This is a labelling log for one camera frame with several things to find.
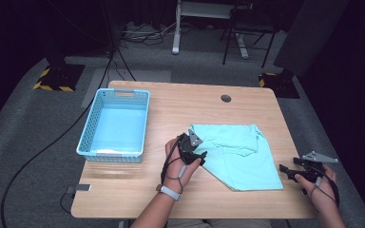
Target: white desk frame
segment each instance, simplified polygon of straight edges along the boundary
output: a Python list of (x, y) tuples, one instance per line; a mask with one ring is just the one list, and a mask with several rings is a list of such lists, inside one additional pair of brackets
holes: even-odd
[[(224, 4), (213, 3), (199, 3), (199, 2), (185, 2), (178, 0), (176, 9), (176, 31), (174, 33), (174, 42), (172, 53), (177, 55), (180, 52), (180, 37), (181, 37), (181, 19), (182, 16), (195, 16), (195, 17), (209, 17), (230, 19), (230, 10), (234, 6)], [(237, 42), (239, 43), (241, 56), (243, 59), (248, 59), (247, 49), (244, 48), (244, 42), (242, 35), (237, 35)]]

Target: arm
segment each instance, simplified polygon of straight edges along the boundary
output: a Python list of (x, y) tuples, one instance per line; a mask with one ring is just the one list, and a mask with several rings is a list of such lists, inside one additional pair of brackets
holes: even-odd
[[(336, 182), (336, 173), (325, 166), (325, 174), (334, 182)], [(334, 192), (331, 188), (330, 183), (324, 177), (322, 178), (319, 188), (315, 188), (315, 184), (307, 181), (301, 175), (295, 175), (296, 180), (306, 189), (307, 195), (310, 197), (311, 202), (319, 211), (318, 219), (323, 228), (341, 228), (345, 227), (345, 224), (340, 216), (340, 213), (336, 207)]]
[[(168, 154), (170, 153), (170, 150), (175, 141), (176, 139), (171, 140), (165, 145), (166, 156), (168, 156)], [(185, 187), (188, 184), (192, 174), (195, 172), (195, 170), (197, 170), (201, 162), (201, 159), (197, 159), (190, 165), (186, 166), (185, 172), (180, 179), (180, 184), (178, 180), (174, 179), (178, 177), (180, 171), (182, 170), (182, 167), (184, 166), (183, 161), (179, 159), (179, 157), (180, 153), (178, 151), (178, 148), (176, 147), (170, 158), (170, 163), (164, 178), (164, 185), (177, 193), (181, 193), (183, 191), (182, 187)], [(163, 193), (157, 193), (153, 200), (149, 204), (147, 204), (145, 209), (132, 224), (132, 228), (164, 227), (164, 225), (167, 223), (174, 203), (175, 201), (168, 195)]]

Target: pants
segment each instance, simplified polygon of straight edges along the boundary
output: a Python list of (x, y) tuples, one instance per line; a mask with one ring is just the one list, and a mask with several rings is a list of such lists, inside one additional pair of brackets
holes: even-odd
[(167, 228), (271, 228), (269, 219), (169, 219)]

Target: hand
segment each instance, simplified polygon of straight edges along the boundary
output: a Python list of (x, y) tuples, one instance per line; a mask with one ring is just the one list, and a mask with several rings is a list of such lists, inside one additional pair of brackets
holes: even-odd
[[(176, 142), (177, 139), (169, 141), (165, 145), (165, 156), (168, 157), (168, 155), (171, 153), (171, 149)], [(194, 162), (192, 162), (190, 165), (186, 166), (185, 172), (183, 173), (182, 177), (180, 178), (180, 181), (177, 179), (177, 177), (180, 174), (180, 171), (182, 170), (185, 163), (183, 160), (180, 159), (180, 153), (179, 148), (176, 146), (176, 148), (173, 151), (173, 154), (170, 157), (170, 160), (168, 161), (169, 165), (167, 168), (167, 171), (165, 173), (164, 177), (164, 185), (171, 190), (181, 193), (188, 183), (189, 180), (192, 177), (192, 174), (197, 170), (197, 168), (200, 166), (202, 159), (196, 159)]]
[[(334, 182), (336, 182), (336, 173), (326, 165), (324, 166), (325, 174)], [(320, 212), (330, 213), (333, 210), (337, 210), (335, 200), (335, 194), (328, 180), (323, 177), (319, 185), (319, 189), (312, 182), (307, 181), (301, 175), (295, 175), (296, 180), (306, 189), (307, 195), (310, 197), (311, 202)]]

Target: turquoise cloth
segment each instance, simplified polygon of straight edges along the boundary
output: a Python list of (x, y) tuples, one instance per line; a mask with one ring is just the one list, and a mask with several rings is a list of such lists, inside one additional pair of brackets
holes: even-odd
[(192, 124), (203, 167), (233, 190), (283, 189), (268, 141), (255, 124)]

